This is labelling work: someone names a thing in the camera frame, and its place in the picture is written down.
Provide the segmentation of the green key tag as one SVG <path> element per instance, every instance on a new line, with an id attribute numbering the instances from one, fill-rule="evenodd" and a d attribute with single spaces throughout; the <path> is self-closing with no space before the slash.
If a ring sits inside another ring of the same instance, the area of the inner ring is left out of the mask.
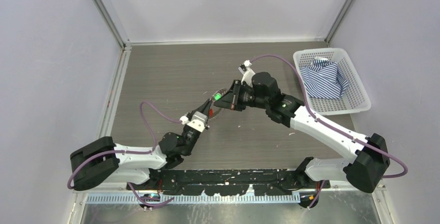
<path id="1" fill-rule="evenodd" d="M 216 93 L 212 96 L 212 100 L 213 100 L 213 101 L 218 101 L 221 97 L 222 97 L 222 94 L 221 94 L 220 92 L 216 92 Z"/>

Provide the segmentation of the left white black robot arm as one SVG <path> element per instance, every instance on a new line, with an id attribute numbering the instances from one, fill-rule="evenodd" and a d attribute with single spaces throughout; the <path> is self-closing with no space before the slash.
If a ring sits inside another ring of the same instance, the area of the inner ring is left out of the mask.
<path id="1" fill-rule="evenodd" d="M 155 189 L 159 176 L 152 170 L 169 170 L 191 155 L 201 133 L 209 128 L 213 101 L 206 100 L 177 121 L 181 134 L 166 133 L 153 139 L 151 147 L 133 147 L 114 143 L 104 136 L 70 154 L 72 174 L 67 187 L 76 191 L 90 190 L 102 183 L 127 183 Z"/>

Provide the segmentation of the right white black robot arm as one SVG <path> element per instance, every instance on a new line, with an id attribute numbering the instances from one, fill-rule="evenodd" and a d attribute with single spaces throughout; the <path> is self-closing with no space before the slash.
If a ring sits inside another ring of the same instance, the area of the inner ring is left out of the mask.
<path id="1" fill-rule="evenodd" d="M 301 100 L 282 93 L 277 81 L 267 72 L 254 75 L 250 85 L 235 80 L 224 95 L 216 93 L 214 99 L 214 106 L 219 108 L 263 109 L 272 121 L 306 133 L 342 156 L 340 159 L 305 158 L 296 169 L 296 181 L 303 188 L 322 180 L 339 180 L 372 193 L 390 165 L 390 159 L 383 155 L 388 150 L 382 136 L 351 132 L 329 120 L 326 127 L 319 122 L 321 115 L 310 114 Z"/>

